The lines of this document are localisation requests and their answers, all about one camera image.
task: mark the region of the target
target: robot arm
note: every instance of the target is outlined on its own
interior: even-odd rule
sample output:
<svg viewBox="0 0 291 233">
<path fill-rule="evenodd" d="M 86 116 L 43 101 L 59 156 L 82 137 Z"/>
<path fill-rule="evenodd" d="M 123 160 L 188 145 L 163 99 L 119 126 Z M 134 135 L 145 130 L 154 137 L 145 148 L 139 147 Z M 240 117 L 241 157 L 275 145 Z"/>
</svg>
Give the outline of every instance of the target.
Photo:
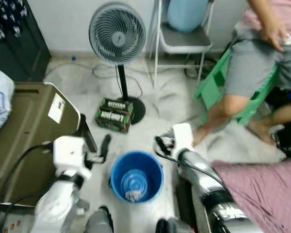
<svg viewBox="0 0 291 233">
<path fill-rule="evenodd" d="M 111 137 L 106 136 L 102 155 L 94 161 L 105 161 Z M 87 156 L 89 149 L 82 137 L 62 136 L 54 141 L 53 161 L 57 181 L 39 200 L 35 209 L 32 233 L 65 233 L 78 211 L 88 210 L 89 204 L 80 199 L 84 181 L 91 178 L 92 164 Z"/>
<path fill-rule="evenodd" d="M 169 137 L 173 144 L 167 151 L 163 137 Z M 263 233 L 233 201 L 228 189 L 211 164 L 193 149 L 193 134 L 187 123 L 173 126 L 172 132 L 156 138 L 165 158 L 180 164 L 179 175 L 192 185 L 192 194 L 197 194 L 204 205 L 210 224 L 210 233 Z"/>
</svg>

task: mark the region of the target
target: black cabinet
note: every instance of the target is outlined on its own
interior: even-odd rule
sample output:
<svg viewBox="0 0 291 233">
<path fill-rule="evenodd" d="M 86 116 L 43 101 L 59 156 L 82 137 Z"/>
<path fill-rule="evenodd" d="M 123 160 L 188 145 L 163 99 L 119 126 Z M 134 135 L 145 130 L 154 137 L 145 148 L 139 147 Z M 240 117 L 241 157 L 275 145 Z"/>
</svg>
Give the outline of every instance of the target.
<svg viewBox="0 0 291 233">
<path fill-rule="evenodd" d="M 27 3 L 28 16 L 22 22 L 22 34 L 6 33 L 0 41 L 0 70 L 17 82 L 41 82 L 50 54 Z"/>
</svg>

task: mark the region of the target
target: man's leg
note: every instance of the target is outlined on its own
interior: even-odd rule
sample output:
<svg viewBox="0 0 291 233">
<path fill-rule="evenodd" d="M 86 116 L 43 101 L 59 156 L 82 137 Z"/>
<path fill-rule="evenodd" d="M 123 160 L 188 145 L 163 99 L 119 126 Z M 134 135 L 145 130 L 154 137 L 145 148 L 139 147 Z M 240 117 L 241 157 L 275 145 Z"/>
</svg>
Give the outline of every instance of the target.
<svg viewBox="0 0 291 233">
<path fill-rule="evenodd" d="M 273 69 L 277 55 L 263 41 L 242 40 L 231 47 L 226 94 L 209 110 L 206 124 L 194 133 L 194 146 L 247 106 Z"/>
<path fill-rule="evenodd" d="M 278 108 L 272 114 L 260 121 L 250 122 L 248 128 L 264 142 L 275 145 L 275 142 L 268 134 L 269 129 L 272 126 L 289 122 L 291 122 L 291 104 Z"/>
<path fill-rule="evenodd" d="M 226 124 L 232 116 L 240 113 L 249 101 L 250 98 L 244 96 L 224 95 L 221 101 L 210 108 L 205 125 L 194 133 L 194 146 L 213 130 Z"/>
</svg>

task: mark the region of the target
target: green plastic stool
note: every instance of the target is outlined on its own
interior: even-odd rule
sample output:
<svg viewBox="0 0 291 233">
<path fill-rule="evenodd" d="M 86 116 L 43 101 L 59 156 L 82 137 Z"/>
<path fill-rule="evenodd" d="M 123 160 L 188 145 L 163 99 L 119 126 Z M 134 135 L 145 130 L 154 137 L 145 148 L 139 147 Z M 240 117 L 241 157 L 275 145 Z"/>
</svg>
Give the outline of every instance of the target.
<svg viewBox="0 0 291 233">
<path fill-rule="evenodd" d="M 198 87 L 195 98 L 201 97 L 206 109 L 209 110 L 223 96 L 223 88 L 226 80 L 226 73 L 230 58 L 230 49 L 228 49 L 219 62 L 212 69 L 208 77 Z M 241 125 L 249 122 L 250 118 L 257 112 L 261 103 L 275 86 L 275 79 L 278 75 L 278 66 L 274 66 L 272 72 L 264 82 L 263 86 L 252 96 L 248 106 L 239 114 L 234 116 Z"/>
</svg>

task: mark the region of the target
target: tiled floor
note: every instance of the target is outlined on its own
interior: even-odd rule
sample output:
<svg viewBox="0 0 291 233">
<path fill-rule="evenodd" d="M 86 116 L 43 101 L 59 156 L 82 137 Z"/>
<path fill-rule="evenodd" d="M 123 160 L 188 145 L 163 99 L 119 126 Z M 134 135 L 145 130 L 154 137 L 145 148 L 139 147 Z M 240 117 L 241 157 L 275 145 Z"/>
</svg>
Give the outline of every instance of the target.
<svg viewBox="0 0 291 233">
<path fill-rule="evenodd" d="M 70 59 L 53 59 L 49 69 L 57 64 L 70 62 Z M 102 63 L 98 58 L 77 59 L 77 63 L 95 67 Z M 147 72 L 144 59 L 137 59 L 127 67 Z M 188 80 L 183 70 L 167 70 L 158 75 L 157 88 L 154 89 L 149 75 L 126 68 L 129 94 L 141 94 L 133 76 L 142 88 L 140 99 L 146 106 L 146 116 L 138 124 L 132 126 L 127 135 L 110 132 L 99 128 L 93 121 L 94 114 L 103 97 L 120 96 L 115 78 L 114 67 L 98 67 L 95 74 L 91 69 L 77 65 L 63 65 L 53 70 L 45 79 L 52 82 L 75 104 L 87 117 L 90 130 L 100 145 L 104 136 L 111 133 L 112 140 L 107 162 L 93 167 L 93 176 L 81 190 L 81 197 L 90 201 L 90 211 L 85 217 L 77 219 L 71 232 L 82 232 L 89 215 L 101 205 L 107 205 L 113 215 L 116 233 L 153 233 L 159 218 L 177 216 L 177 205 L 174 197 L 174 183 L 177 177 L 175 168 L 168 161 L 158 159 L 164 170 L 164 187 L 159 196 L 151 203 L 130 204 L 121 202 L 108 187 L 113 163 L 119 156 L 131 150 L 143 150 L 153 154 L 153 137 L 160 135 L 173 124 L 190 121 L 197 127 L 202 122 L 205 109 L 194 100 L 196 81 Z"/>
</svg>

